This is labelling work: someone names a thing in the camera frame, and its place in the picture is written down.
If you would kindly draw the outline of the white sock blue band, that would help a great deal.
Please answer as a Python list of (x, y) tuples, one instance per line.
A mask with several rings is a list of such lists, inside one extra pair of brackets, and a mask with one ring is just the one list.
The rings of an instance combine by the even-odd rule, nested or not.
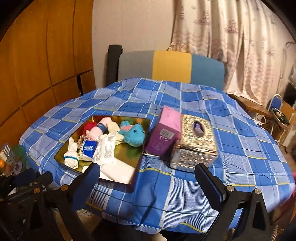
[(72, 137), (68, 140), (68, 150), (64, 154), (64, 164), (72, 169), (79, 167), (79, 158), (77, 153), (78, 145)]

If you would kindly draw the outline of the blue tissue packet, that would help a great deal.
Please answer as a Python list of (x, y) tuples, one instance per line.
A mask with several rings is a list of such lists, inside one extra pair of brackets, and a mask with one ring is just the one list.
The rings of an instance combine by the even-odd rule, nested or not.
[(83, 161), (92, 161), (92, 157), (94, 155), (94, 152), (97, 147), (96, 141), (89, 141), (85, 140), (82, 144), (82, 151), (80, 156), (80, 159)]

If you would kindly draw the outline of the brown knitted scrunchie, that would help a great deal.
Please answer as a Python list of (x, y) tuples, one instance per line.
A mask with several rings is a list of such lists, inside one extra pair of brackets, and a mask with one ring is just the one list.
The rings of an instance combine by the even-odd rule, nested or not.
[(79, 140), (77, 142), (78, 145), (78, 152), (81, 153), (83, 150), (83, 143), (87, 140), (87, 136), (86, 135), (81, 135), (79, 137)]

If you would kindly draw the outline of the pink fuzzy sock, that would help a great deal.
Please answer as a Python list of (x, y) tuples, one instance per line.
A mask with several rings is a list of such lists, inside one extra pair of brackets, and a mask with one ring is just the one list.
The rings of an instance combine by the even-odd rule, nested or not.
[(104, 117), (90, 131), (86, 131), (86, 137), (89, 141), (99, 141), (99, 137), (107, 131), (107, 124), (112, 122), (110, 117)]

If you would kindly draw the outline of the red plush item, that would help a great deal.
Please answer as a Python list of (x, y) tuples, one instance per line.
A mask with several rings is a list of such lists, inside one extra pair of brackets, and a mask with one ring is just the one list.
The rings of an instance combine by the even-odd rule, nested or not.
[(87, 131), (90, 131), (92, 128), (97, 126), (97, 123), (95, 121), (88, 121), (86, 125), (83, 128), (83, 135), (87, 135)]

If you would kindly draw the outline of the cream bow cloth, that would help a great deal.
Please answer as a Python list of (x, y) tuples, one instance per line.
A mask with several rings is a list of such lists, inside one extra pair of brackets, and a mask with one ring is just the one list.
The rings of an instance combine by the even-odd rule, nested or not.
[(107, 129), (110, 134), (115, 135), (115, 145), (120, 145), (124, 142), (124, 135), (119, 133), (120, 127), (115, 121), (108, 122)]

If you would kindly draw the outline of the teal pink plush toy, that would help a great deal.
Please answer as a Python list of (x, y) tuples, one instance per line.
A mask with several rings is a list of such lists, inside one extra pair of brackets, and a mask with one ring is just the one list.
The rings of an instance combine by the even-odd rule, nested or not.
[(123, 141), (132, 147), (140, 147), (145, 140), (145, 131), (140, 123), (132, 125), (128, 120), (124, 120), (118, 133), (123, 135)]

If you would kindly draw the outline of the blue plaid tablecloth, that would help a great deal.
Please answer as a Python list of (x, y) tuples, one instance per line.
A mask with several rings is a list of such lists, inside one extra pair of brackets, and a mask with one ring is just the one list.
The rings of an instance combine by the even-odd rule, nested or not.
[[(128, 130), (91, 143), (104, 173), (85, 209), (136, 230), (205, 233), (228, 194), (248, 192), (271, 211), (295, 190), (273, 137), (225, 92), (204, 85), (130, 78), (59, 104), (21, 136), (28, 164), (58, 186), (77, 171), (55, 160), (91, 117), (120, 117)], [(118, 134), (124, 139), (115, 145)]]

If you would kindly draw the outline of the gold tray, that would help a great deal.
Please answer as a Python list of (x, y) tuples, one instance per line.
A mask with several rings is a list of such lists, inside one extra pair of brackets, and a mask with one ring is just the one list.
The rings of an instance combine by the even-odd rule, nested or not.
[(149, 132), (147, 118), (93, 115), (55, 154), (57, 163), (80, 175), (100, 166), (100, 179), (130, 185), (144, 153)]

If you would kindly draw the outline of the pink cardboard box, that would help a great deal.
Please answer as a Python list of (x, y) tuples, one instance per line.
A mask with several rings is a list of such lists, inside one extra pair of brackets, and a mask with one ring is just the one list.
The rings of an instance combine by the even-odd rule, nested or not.
[(153, 128), (145, 151), (150, 155), (163, 156), (181, 133), (181, 114), (164, 106)]

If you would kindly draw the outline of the wooden side table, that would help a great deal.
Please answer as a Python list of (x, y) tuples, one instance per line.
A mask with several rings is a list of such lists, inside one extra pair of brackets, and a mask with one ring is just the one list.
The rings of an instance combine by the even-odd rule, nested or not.
[(266, 118), (271, 118), (271, 113), (262, 105), (257, 104), (249, 99), (241, 96), (236, 96), (234, 94), (228, 94), (232, 99), (236, 100), (238, 104), (248, 113), (253, 112), (265, 116)]

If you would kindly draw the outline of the blue folding chair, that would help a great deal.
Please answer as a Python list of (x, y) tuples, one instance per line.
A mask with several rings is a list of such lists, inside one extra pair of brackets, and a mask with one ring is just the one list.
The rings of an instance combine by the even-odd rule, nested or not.
[(268, 110), (271, 111), (272, 109), (280, 110), (282, 106), (282, 97), (279, 94), (275, 94), (269, 103)]

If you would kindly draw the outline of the grey yellow blue sofa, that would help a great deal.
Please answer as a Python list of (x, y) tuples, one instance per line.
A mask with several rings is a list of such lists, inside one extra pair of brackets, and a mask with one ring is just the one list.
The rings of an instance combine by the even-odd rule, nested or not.
[(174, 51), (134, 51), (121, 54), (118, 80), (147, 78), (200, 84), (223, 90), (222, 62), (202, 55)]

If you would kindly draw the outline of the beige patterned curtain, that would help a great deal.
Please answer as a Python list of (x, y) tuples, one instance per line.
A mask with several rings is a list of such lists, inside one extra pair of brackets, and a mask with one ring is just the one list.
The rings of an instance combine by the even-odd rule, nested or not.
[(262, 1), (178, 1), (170, 50), (224, 64), (224, 91), (267, 105), (287, 85), (292, 37)]

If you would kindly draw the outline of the wooden wall cabinet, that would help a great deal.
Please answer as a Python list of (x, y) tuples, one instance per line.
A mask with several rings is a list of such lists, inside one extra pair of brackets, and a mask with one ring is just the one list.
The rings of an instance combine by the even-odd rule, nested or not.
[(22, 1), (1, 27), (1, 144), (57, 104), (95, 89), (93, 1)]

